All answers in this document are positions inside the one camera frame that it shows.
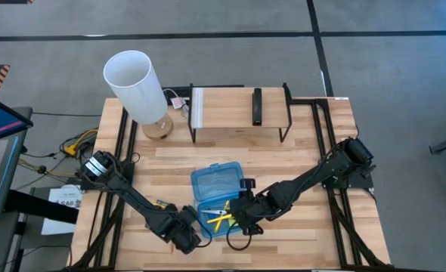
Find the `black monitor stand foot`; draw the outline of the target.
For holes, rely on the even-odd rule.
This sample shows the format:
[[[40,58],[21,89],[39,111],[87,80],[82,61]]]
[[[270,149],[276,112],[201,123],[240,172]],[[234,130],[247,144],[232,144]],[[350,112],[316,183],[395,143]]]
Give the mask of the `black monitor stand foot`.
[[[41,199],[16,190],[9,190],[4,211],[36,215],[70,224],[76,223],[79,214],[78,209],[56,202],[50,202],[46,199]]]

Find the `black stapler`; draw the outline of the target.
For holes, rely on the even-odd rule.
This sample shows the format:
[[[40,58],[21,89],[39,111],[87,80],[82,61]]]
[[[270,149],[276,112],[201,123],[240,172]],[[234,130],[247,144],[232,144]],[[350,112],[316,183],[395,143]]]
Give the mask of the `black stapler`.
[[[262,125],[262,90],[254,88],[252,93],[252,124]]]

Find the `white shade wooden base lamp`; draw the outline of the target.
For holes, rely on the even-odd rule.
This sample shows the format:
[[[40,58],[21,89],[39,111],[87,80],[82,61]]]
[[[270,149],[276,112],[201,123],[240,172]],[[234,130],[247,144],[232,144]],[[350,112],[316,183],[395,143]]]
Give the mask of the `white shade wooden base lamp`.
[[[159,141],[172,133],[165,94],[145,53],[129,50],[113,55],[104,65],[103,77],[147,138]]]

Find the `blue plastic pencil case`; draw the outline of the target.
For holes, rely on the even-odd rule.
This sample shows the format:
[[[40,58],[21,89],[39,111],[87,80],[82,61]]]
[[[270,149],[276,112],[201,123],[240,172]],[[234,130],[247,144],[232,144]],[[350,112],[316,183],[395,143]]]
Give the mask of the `blue plastic pencil case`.
[[[211,164],[191,173],[191,185],[194,193],[194,202],[199,216],[199,221],[204,226],[201,231],[205,238],[224,236],[228,229],[228,220],[222,221],[218,233],[214,233],[215,223],[206,223],[208,220],[217,218],[217,215],[200,214],[200,210],[224,210],[226,200],[237,199],[240,180],[244,178],[243,171],[238,162],[227,162],[223,164]]]

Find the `yellow highlighter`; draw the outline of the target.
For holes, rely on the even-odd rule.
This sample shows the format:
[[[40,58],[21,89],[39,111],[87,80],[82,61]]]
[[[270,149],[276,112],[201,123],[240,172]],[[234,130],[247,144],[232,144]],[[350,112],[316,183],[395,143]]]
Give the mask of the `yellow highlighter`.
[[[229,219],[229,218],[232,218],[232,217],[233,217],[232,214],[222,215],[222,216],[219,216],[217,218],[210,219],[206,223],[208,223],[208,224],[215,223],[215,222],[222,221],[222,220],[225,220],[225,219]]]

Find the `white printed paper sheet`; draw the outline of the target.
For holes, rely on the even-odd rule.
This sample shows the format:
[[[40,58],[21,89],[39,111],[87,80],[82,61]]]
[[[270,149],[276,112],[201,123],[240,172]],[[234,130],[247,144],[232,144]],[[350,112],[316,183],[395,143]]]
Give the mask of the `white printed paper sheet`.
[[[61,188],[50,189],[48,200],[70,208],[79,209],[82,204],[82,197],[83,192],[79,185],[67,184]],[[41,235],[50,236],[73,233],[75,229],[75,224],[45,218],[42,225]]]

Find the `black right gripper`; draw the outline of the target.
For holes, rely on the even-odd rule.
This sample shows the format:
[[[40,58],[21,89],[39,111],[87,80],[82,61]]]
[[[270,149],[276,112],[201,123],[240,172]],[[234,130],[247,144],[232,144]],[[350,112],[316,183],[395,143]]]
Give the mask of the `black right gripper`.
[[[262,235],[264,230],[259,222],[268,217],[270,211],[264,190],[257,194],[251,190],[243,191],[237,199],[230,201],[230,213],[244,235]]]

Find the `wooden shelf black metal legs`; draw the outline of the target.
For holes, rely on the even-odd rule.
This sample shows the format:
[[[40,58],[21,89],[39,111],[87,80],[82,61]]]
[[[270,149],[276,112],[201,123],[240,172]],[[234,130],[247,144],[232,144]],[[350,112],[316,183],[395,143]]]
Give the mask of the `wooden shelf black metal legs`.
[[[203,127],[192,128],[191,95],[193,88],[204,88]],[[262,125],[252,124],[252,93],[262,90]],[[205,128],[276,128],[283,142],[292,127],[292,97],[287,85],[281,87],[192,87],[189,96],[187,125],[190,138],[196,141],[197,131]]]

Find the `orange pencil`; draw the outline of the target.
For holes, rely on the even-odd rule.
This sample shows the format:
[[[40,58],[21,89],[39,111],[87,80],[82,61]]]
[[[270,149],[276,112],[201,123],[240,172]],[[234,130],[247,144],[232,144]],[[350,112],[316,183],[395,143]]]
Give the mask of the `orange pencil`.
[[[227,211],[229,209],[229,206],[230,206],[230,200],[226,200],[225,206],[224,206],[224,211]],[[216,224],[214,226],[214,233],[218,233],[222,221],[223,221],[223,219],[221,219],[220,221],[216,222]]]

